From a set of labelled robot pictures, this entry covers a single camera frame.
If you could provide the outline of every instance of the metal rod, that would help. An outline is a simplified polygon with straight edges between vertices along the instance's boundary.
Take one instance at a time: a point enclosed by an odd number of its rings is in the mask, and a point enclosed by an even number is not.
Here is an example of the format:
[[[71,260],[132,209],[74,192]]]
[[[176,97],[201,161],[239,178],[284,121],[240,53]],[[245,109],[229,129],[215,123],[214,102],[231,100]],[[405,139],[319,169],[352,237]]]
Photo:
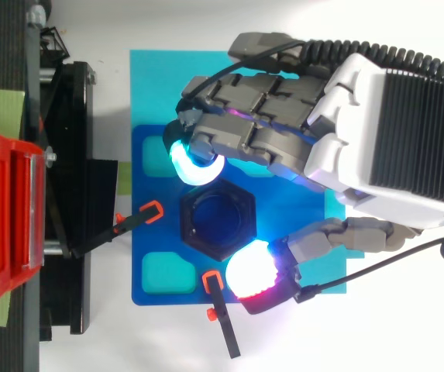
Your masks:
[[[54,68],[41,68],[39,71],[39,83],[50,84],[54,76]]]
[[[44,242],[44,256],[61,256],[64,252],[58,240],[46,240]]]

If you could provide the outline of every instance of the glowing fingertip sensor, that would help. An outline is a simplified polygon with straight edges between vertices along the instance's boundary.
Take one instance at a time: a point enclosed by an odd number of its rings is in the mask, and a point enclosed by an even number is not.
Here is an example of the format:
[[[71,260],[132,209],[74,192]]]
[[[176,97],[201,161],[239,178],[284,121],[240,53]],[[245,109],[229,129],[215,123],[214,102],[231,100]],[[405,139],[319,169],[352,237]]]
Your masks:
[[[206,167],[201,167],[194,163],[188,156],[182,141],[178,140],[170,148],[170,158],[174,164],[178,177],[185,183],[192,186],[200,186],[213,181],[222,173],[225,166],[225,158],[218,155],[213,163]]]
[[[272,288],[277,274],[268,242],[256,239],[232,256],[225,279],[237,298],[248,298]]]

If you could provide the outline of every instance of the black ribbed heat sink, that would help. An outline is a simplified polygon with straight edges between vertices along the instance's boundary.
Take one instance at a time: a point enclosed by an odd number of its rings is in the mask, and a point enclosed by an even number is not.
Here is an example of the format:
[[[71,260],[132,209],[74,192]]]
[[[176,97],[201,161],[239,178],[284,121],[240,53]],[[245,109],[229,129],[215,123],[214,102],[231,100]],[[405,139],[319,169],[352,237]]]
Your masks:
[[[387,72],[370,184],[444,202],[444,83]]]

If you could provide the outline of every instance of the black clamp bar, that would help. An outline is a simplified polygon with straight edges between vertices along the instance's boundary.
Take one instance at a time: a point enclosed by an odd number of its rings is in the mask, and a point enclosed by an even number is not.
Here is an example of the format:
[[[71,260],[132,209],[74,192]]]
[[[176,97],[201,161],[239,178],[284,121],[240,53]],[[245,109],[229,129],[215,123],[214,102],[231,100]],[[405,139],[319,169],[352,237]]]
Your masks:
[[[230,322],[229,312],[223,298],[222,289],[220,288],[219,279],[215,275],[206,278],[209,293],[212,296],[213,305],[215,306],[215,313],[220,326],[222,327],[223,337],[229,350],[231,359],[240,357],[239,345],[237,344],[236,334]]]
[[[81,246],[73,248],[71,252],[76,258],[82,257],[95,248],[98,248],[107,242],[111,242],[117,236],[121,236],[128,231],[134,230],[137,226],[142,225],[143,223],[154,222],[161,217],[163,217],[163,209],[157,201],[144,205],[138,213],[130,215],[126,219],[121,219],[121,216],[117,215],[118,221],[116,225],[111,229],[106,229],[98,235],[93,236]]]

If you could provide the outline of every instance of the orange clamp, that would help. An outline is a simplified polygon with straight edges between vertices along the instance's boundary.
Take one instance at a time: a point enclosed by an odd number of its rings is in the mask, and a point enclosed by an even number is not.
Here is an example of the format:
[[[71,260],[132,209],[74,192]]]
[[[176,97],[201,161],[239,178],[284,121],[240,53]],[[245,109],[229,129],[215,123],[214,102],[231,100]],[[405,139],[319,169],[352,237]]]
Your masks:
[[[139,212],[142,212],[145,209],[148,209],[149,207],[155,206],[158,209],[158,214],[155,215],[153,218],[148,219],[146,221],[146,224],[149,225],[150,223],[153,223],[155,221],[157,221],[158,219],[160,219],[161,217],[164,216],[164,210],[163,210],[163,206],[157,201],[157,200],[153,200],[150,201],[149,203],[143,205],[141,208],[139,208]]]
[[[217,320],[219,318],[216,315],[216,311],[214,308],[209,308],[208,310],[206,310],[206,315],[208,316],[208,320],[210,322],[214,322],[215,320]]]
[[[119,223],[122,223],[122,222],[124,222],[124,221],[126,220],[126,218],[125,218],[123,215],[121,215],[120,213],[117,213],[117,214],[115,215],[115,217],[116,217],[116,223],[117,223],[117,225],[118,225]],[[113,229],[113,232],[114,232],[115,234],[118,234],[118,233],[119,233],[119,230],[118,230],[117,228],[114,228],[114,229]]]
[[[216,276],[216,278],[219,280],[220,289],[223,289],[223,280],[222,280],[222,275],[220,275],[220,272],[218,270],[206,271],[201,278],[203,280],[203,285],[205,286],[205,291],[207,294],[210,294],[208,286],[208,278],[211,276]]]

